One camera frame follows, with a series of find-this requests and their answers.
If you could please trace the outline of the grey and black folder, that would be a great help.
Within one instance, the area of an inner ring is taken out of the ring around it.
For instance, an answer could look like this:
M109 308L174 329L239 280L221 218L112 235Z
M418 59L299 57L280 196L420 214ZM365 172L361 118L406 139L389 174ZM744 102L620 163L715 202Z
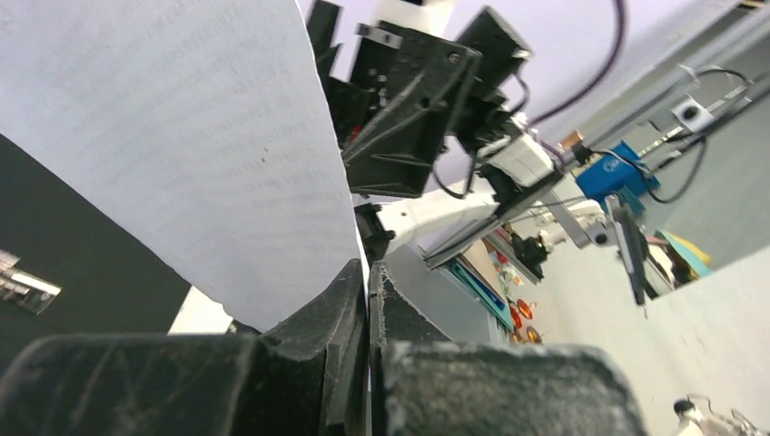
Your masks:
M7 138L1 140L1 248L60 287L40 314L1 303L1 367L31 342L78 332L169 331L190 285Z

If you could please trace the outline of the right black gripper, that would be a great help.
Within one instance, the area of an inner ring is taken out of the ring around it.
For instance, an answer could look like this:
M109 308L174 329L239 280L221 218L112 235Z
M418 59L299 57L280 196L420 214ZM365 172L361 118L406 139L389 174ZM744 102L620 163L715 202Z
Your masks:
M381 18L358 26L350 77L341 80L331 73L340 14L316 1L306 28L350 190L419 197L447 137L476 154L509 116L500 86L531 47L489 6L454 40Z

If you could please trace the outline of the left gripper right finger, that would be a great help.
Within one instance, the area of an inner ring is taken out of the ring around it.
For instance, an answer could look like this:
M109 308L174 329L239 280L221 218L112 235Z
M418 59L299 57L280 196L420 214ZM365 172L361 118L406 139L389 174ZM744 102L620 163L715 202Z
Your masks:
M627 378L591 346L454 342L370 269L376 435L644 435Z

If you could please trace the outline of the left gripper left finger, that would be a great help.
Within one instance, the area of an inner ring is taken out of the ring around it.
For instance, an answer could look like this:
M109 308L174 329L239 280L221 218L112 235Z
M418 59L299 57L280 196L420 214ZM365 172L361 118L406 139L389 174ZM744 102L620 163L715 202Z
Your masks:
M368 315L349 261L261 334L66 335L1 380L4 435L362 435Z

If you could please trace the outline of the printed paper sheet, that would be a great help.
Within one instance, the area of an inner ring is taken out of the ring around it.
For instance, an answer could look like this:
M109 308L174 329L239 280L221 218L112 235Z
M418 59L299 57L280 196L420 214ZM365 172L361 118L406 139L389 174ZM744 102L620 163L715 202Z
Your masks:
M362 256L294 1L4 1L1 131L259 330Z

